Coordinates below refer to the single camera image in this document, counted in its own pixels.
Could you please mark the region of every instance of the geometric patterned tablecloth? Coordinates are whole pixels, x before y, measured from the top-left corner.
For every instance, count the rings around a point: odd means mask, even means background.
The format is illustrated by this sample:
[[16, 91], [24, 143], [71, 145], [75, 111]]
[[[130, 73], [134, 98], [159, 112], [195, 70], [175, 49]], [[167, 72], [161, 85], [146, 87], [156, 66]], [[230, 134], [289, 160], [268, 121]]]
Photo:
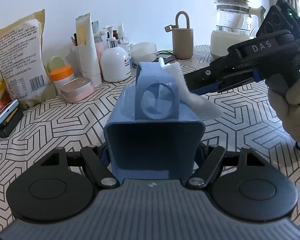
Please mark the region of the geometric patterned tablecloth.
[[[209, 46], [203, 45], [195, 48], [192, 59], [179, 62], [184, 73], [188, 73], [209, 65], [211, 60]], [[56, 97], [25, 112], [0, 148], [0, 231], [13, 221], [5, 198], [10, 183], [56, 146], [79, 151], [86, 145], [103, 143], [103, 126], [122, 88], [135, 81], [135, 73], [133, 70], [124, 82], [103, 83], [79, 103], [70, 104]], [[202, 141], [230, 151], [249, 145], [293, 181], [299, 190], [299, 200], [292, 219], [300, 226], [300, 151], [294, 148], [295, 142], [270, 107], [265, 83], [251, 83], [204, 97], [223, 107], [224, 114], [205, 122]]]

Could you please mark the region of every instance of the barcode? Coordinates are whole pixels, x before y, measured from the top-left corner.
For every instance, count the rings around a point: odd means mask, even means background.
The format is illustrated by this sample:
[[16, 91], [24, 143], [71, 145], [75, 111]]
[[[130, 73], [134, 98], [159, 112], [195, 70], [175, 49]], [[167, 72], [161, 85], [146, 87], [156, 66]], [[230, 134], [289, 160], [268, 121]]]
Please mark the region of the barcode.
[[44, 86], [43, 75], [30, 79], [32, 92]]

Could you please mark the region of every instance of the hand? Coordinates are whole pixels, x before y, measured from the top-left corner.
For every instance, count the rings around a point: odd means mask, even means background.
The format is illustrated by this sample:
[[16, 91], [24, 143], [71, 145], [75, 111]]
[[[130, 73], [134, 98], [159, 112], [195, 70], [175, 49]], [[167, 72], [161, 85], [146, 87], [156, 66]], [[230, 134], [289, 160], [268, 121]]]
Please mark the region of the hand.
[[268, 97], [284, 130], [300, 143], [300, 80], [288, 90], [285, 99], [271, 89], [268, 90]]

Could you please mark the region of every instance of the orange lid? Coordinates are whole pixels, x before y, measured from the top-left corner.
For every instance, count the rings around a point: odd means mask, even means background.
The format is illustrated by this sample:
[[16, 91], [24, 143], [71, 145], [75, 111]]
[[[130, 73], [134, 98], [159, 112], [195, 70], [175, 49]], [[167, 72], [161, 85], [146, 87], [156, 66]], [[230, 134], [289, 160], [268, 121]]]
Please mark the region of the orange lid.
[[72, 67], [70, 65], [56, 68], [50, 72], [53, 81], [59, 81], [67, 78], [73, 74]]

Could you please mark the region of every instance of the gray ribbed surface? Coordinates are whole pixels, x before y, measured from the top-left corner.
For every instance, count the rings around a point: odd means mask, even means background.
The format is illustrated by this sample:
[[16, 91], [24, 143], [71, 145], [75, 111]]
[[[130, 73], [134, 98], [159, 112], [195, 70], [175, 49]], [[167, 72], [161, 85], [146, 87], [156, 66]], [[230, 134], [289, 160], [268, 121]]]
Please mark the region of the gray ribbed surface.
[[236, 221], [218, 211], [204, 192], [187, 190], [178, 180], [125, 180], [117, 189], [101, 191], [90, 208], [72, 219], [50, 225], [16, 220], [0, 237], [3, 240], [294, 240], [300, 239], [300, 229], [288, 219], [268, 224]]

